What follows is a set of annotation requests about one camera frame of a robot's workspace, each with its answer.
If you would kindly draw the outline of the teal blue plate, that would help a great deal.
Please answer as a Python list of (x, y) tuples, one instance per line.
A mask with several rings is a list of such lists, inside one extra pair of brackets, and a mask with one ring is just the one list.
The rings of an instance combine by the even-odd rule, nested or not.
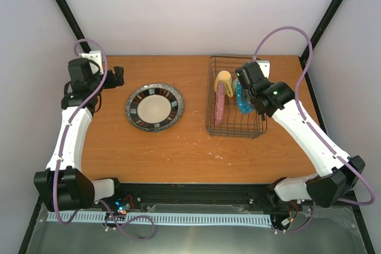
[(255, 108), (249, 103), (248, 92), (244, 89), (241, 83), (238, 81), (236, 85), (236, 101), (240, 112), (243, 115), (249, 114), (255, 111)]

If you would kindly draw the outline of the pink polka dot plate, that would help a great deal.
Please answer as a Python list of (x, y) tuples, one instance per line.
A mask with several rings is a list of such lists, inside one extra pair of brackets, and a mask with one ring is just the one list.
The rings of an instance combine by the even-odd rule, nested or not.
[(225, 85), (222, 81), (217, 83), (215, 110), (214, 110), (214, 125), (219, 126), (223, 122), (224, 103), (225, 103)]

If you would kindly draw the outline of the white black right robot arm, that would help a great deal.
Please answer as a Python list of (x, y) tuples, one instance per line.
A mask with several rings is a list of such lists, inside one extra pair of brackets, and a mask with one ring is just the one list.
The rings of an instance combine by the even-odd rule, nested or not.
[(315, 168), (309, 176), (278, 179), (273, 192), (285, 202), (312, 200), (328, 208), (356, 185), (366, 164), (360, 156), (350, 156), (335, 145), (286, 83), (272, 83), (265, 76), (265, 67), (264, 63), (247, 62), (235, 70), (242, 93), (257, 114), (274, 119), (291, 135)]

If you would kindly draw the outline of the yellow ceramic mug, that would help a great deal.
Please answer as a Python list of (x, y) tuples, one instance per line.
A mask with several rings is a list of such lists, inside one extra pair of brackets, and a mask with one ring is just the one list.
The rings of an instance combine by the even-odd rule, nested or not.
[(217, 92), (218, 90), (218, 83), (222, 82), (225, 87), (225, 94), (232, 98), (233, 97), (233, 89), (232, 89), (232, 76), (231, 73), (223, 70), (219, 72), (216, 76), (215, 82), (214, 82), (214, 91)]

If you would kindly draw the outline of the mint green ceramic bowl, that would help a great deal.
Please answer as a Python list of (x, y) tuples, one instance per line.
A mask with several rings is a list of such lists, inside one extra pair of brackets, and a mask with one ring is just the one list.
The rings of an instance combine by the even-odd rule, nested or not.
[(239, 83), (238, 78), (235, 78), (235, 79), (232, 81), (232, 89), (233, 89), (234, 92), (236, 92), (238, 83)]

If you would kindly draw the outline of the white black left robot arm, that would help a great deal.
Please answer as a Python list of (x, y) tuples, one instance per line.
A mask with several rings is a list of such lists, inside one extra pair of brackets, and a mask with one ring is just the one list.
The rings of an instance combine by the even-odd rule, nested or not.
[(50, 212), (88, 209), (100, 199), (117, 208), (124, 201), (116, 178), (90, 181), (82, 173), (86, 132), (94, 113), (100, 109), (101, 92), (124, 83), (123, 68), (105, 71), (104, 63), (99, 51), (80, 54), (68, 63), (70, 81), (64, 86), (61, 100), (62, 122), (57, 144), (45, 171), (36, 172), (33, 179)]

